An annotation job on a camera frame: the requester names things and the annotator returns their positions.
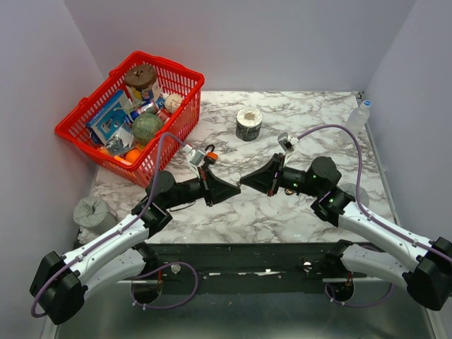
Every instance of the white marble surface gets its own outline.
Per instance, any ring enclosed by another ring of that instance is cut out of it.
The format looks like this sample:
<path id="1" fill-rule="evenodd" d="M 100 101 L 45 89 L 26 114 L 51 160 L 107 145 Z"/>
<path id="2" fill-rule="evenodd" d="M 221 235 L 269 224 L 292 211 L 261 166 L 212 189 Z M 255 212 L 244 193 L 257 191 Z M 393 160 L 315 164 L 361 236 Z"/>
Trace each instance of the white marble surface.
<path id="1" fill-rule="evenodd" d="M 201 120 L 187 141 L 204 148 L 215 144 L 220 156 L 213 172 L 220 178 L 237 182 L 241 175 L 260 168 L 273 153 L 282 151 L 277 136 L 283 131 L 299 135 L 322 124 L 343 124 L 350 110 L 357 106 L 353 93 L 248 93 L 203 92 Z M 244 142 L 235 136 L 235 116 L 244 106 L 257 107 L 263 114 L 263 126 L 256 141 Z M 322 130 L 302 139 L 300 152 L 291 167 L 307 170 L 320 155 L 331 156 L 342 172 L 340 185 L 356 181 L 357 152 L 354 146 L 336 143 L 338 130 Z M 368 135 L 359 135 L 363 150 L 362 187 L 370 196 L 370 208 L 392 220 L 379 170 Z M 177 153 L 166 170 L 178 181 L 194 177 Z M 141 187 L 100 168 L 93 194 L 105 199 L 123 218 L 144 196 Z M 269 198 L 242 186 L 242 194 L 211 208 L 203 201 L 173 212 L 173 221 L 148 240 L 162 243 L 225 242 L 335 242 L 339 239 L 362 241 L 355 234 L 319 220 L 309 208 L 313 198 L 286 196 L 281 191 Z"/>

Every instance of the gray cup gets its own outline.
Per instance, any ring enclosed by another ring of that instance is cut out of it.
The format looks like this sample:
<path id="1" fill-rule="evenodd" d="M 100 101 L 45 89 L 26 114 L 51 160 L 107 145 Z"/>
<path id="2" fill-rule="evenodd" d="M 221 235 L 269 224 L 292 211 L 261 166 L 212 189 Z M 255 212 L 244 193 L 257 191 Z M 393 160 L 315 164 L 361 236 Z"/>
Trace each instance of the gray cup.
<path id="1" fill-rule="evenodd" d="M 340 189 L 342 189 L 345 193 L 349 193 L 349 195 L 356 198 L 356 184 L 343 184 L 339 186 Z M 359 188 L 359 199 L 361 200 L 362 204 L 366 207 L 369 207 L 370 199 L 369 194 L 365 189 L 362 187 Z"/>
<path id="2" fill-rule="evenodd" d="M 88 231 L 101 235 L 117 224 L 116 212 L 101 198 L 81 199 L 73 209 L 73 220 Z"/>

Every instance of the blue box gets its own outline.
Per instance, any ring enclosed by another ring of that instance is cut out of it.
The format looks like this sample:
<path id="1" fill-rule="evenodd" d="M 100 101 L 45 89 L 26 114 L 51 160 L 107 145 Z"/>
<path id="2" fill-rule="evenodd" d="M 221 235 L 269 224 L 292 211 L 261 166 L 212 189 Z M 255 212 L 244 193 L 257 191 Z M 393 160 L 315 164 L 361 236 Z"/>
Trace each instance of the blue box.
<path id="1" fill-rule="evenodd" d="M 126 93 L 123 90 L 117 90 L 86 124 L 91 131 L 91 138 L 107 145 L 114 132 L 127 121 L 126 112 L 130 106 Z"/>

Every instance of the bottle cap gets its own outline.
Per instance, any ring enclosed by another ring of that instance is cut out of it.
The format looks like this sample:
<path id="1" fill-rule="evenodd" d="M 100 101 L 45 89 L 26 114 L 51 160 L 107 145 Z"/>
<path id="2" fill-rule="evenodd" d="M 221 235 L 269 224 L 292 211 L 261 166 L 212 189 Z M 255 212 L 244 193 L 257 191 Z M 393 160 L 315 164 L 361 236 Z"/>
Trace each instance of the bottle cap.
<path id="1" fill-rule="evenodd" d="M 371 106 L 372 106 L 372 103 L 368 100 L 363 101 L 361 104 L 361 108 L 369 108 Z"/>

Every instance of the orange ball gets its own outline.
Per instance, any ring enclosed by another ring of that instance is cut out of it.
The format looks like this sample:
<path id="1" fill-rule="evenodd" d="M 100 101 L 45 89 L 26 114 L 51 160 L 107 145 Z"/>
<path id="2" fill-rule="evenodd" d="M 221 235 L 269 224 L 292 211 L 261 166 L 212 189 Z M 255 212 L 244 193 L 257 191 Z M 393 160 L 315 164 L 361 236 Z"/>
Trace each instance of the orange ball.
<path id="1" fill-rule="evenodd" d="M 139 150 L 137 150 L 136 148 L 134 148 L 133 150 L 130 150 L 126 154 L 126 161 L 134 163 L 140 155 L 141 155 L 141 152 Z"/>

